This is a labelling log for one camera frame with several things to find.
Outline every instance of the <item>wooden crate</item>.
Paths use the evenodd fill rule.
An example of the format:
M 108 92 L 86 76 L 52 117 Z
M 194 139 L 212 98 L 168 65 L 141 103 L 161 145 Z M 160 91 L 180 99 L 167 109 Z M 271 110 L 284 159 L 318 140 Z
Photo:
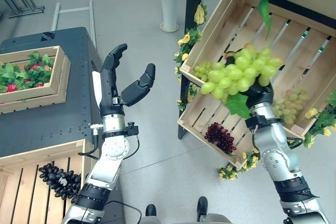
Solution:
M 39 178 L 38 168 L 53 162 L 82 174 L 83 185 L 96 161 L 77 153 L 91 149 L 89 142 L 78 140 L 0 158 L 0 223 L 60 224 L 71 200 L 54 197 L 55 191 Z
M 19 100 L 14 102 L 6 102 L 0 104 L 0 113 L 9 113 L 13 111 L 32 109 L 40 106 L 47 106 L 66 101 L 68 79 L 70 74 L 70 60 L 64 58 L 62 63 L 62 71 L 60 75 L 60 81 L 58 83 L 57 93 L 51 95 L 45 95 L 42 97 L 35 97 L 26 100 Z
M 70 64 L 68 57 L 64 54 L 60 46 L 45 47 L 19 52 L 10 52 L 0 55 L 0 67 L 5 63 L 11 63 L 13 66 L 18 66 L 23 69 L 28 63 L 29 55 L 38 51 L 40 56 L 47 54 L 54 60 L 54 66 L 50 76 L 50 81 L 45 83 L 43 87 L 31 88 L 25 90 L 17 90 L 15 92 L 0 94 L 0 102 L 14 102 L 22 99 L 42 97 L 45 95 L 58 94 L 58 88 L 61 81 L 68 83 L 68 79 L 61 79 L 61 73 L 64 71 L 64 62 Z
M 249 41 L 256 45 L 257 50 L 270 46 L 276 41 L 272 48 L 272 55 L 283 58 L 285 67 L 272 83 L 275 99 L 284 96 L 285 91 L 293 88 L 293 85 L 305 89 L 309 95 L 309 101 L 297 116 L 296 124 L 290 129 L 285 128 L 288 136 L 303 138 L 315 121 L 305 119 L 304 113 L 311 107 L 322 110 L 326 105 L 327 95 L 332 89 L 336 88 L 336 30 L 288 10 L 270 5 L 272 28 L 266 40 L 266 29 L 263 26 L 263 20 L 258 13 L 258 9 L 255 8 L 257 5 L 258 0 L 245 0 L 243 3 L 242 0 L 220 0 L 203 29 L 202 39 L 194 45 L 180 71 L 193 83 L 201 86 L 204 82 L 194 75 L 193 70 L 200 62 L 224 61 L 223 52 L 236 51 Z M 296 50 L 296 53 L 288 58 L 308 27 L 310 27 L 310 30 L 306 38 Z M 326 48 L 312 66 L 309 66 L 311 60 L 329 36 L 332 37 Z M 310 70 L 307 74 L 303 74 L 307 68 L 310 68 Z M 208 125 L 208 121 L 220 123 L 224 120 L 223 126 L 229 130 L 232 129 L 232 125 L 237 124 L 240 128 L 239 132 L 237 128 L 234 128 L 235 141 L 238 141 L 236 143 L 238 144 L 237 153 L 250 151 L 251 144 L 243 144 L 245 140 L 251 142 L 251 135 L 247 132 L 244 120 L 241 120 L 237 115 L 230 115 L 225 119 L 227 113 L 228 110 L 220 105 L 219 100 L 212 98 L 210 95 L 199 94 L 187 106 L 178 122 L 203 142 L 205 141 L 203 139 L 205 132 L 201 132 L 201 129 Z M 210 146 L 234 165 L 238 167 L 242 165 L 240 157 L 228 156 L 212 144 Z

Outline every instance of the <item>shoe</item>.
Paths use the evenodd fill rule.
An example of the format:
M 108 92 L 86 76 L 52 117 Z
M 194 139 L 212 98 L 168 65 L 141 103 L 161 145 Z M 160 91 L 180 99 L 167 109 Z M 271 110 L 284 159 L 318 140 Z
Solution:
M 201 215 L 206 215 L 206 212 L 208 210 L 208 200 L 202 196 L 198 199 L 197 203 L 197 222 L 199 222 L 199 218 Z
M 146 207 L 146 216 L 156 216 L 156 208 L 153 204 Z

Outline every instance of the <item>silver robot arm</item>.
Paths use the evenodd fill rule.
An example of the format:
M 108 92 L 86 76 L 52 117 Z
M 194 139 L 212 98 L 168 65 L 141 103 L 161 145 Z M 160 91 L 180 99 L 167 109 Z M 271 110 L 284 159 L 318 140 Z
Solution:
M 100 72 L 92 62 L 95 70 L 92 72 L 93 88 L 102 124 L 91 125 L 91 128 L 94 137 L 98 137 L 98 129 L 102 129 L 104 143 L 99 160 L 88 174 L 76 202 L 70 206 L 62 224 L 100 223 L 109 195 L 117 183 L 121 162 L 129 151 L 125 137 L 139 133 L 133 122 L 125 126 L 123 105 L 132 106 L 149 93 L 155 79 L 155 65 L 148 64 L 139 80 L 125 88 L 119 96 L 115 83 L 116 68 L 126 49 L 126 44 L 114 48 L 107 55 Z
M 253 87 L 247 95 L 251 118 L 247 126 L 254 132 L 254 145 L 260 151 L 261 163 L 269 173 L 288 218 L 285 224 L 329 223 L 317 197 L 314 196 L 298 167 L 298 160 L 287 144 L 282 121 L 274 116 L 271 85 Z

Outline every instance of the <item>fruit display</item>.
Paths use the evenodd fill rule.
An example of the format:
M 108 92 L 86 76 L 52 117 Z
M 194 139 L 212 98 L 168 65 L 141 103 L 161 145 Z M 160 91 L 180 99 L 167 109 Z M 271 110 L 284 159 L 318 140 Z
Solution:
M 228 130 L 225 129 L 220 123 L 213 123 L 208 127 L 204 136 L 208 142 L 218 146 L 226 154 L 230 154 L 237 148 L 233 145 L 234 137 L 230 136 Z
M 55 197 L 60 197 L 63 200 L 72 199 L 71 203 L 76 201 L 80 189 L 80 175 L 74 174 L 72 170 L 67 173 L 51 163 L 38 170 L 42 172 L 39 177 L 43 182 L 46 182 L 49 188 L 55 191 Z
M 247 91 L 256 78 L 261 86 L 269 85 L 270 78 L 283 64 L 282 59 L 271 56 L 269 47 L 257 53 L 252 43 L 247 43 L 242 50 L 227 53 L 225 58 L 226 64 L 216 62 L 209 65 L 209 62 L 206 62 L 194 68 L 197 77 L 202 73 L 201 78 L 207 80 L 201 87 L 201 93 L 211 93 L 223 104 L 229 95 Z
M 29 58 L 23 69 L 10 63 L 0 67 L 0 93 L 43 87 L 49 82 L 54 65 L 50 57 L 35 51 Z
M 274 115 L 282 118 L 286 124 L 294 124 L 296 115 L 303 109 L 308 100 L 307 92 L 300 88 L 287 90 L 283 98 L 273 103 Z

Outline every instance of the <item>grape bunch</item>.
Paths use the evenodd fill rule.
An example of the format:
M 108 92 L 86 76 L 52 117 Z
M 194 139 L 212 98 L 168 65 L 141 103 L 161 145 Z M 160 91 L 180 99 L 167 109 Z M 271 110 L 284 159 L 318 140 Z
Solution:
M 307 92 L 300 88 L 287 90 L 284 98 L 274 101 L 274 115 L 282 118 L 286 124 L 294 124 L 296 115 L 303 109 L 308 100 Z
M 271 56 L 269 47 L 256 53 L 252 43 L 247 43 L 242 50 L 225 55 L 227 60 L 233 61 L 231 57 L 234 63 L 227 66 L 222 62 L 214 63 L 213 69 L 207 73 L 208 81 L 201 87 L 201 94 L 211 93 L 223 104 L 229 95 L 247 91 L 256 78 L 261 86 L 269 85 L 270 78 L 283 64 L 282 59 Z
M 208 127 L 205 133 L 205 139 L 208 142 L 213 143 L 218 146 L 226 154 L 230 154 L 237 148 L 233 145 L 234 137 L 230 136 L 228 130 L 225 129 L 220 123 L 213 123 Z
M 212 70 L 211 62 L 202 62 L 194 67 L 195 75 L 202 81 L 208 81 L 208 73 Z
M 68 173 L 57 166 L 48 163 L 40 167 L 39 172 L 42 172 L 39 177 L 43 182 L 46 182 L 50 189 L 55 190 L 55 197 L 60 197 L 65 200 L 66 198 L 72 199 L 74 203 L 77 193 L 80 189 L 80 175 L 74 174 L 71 170 Z

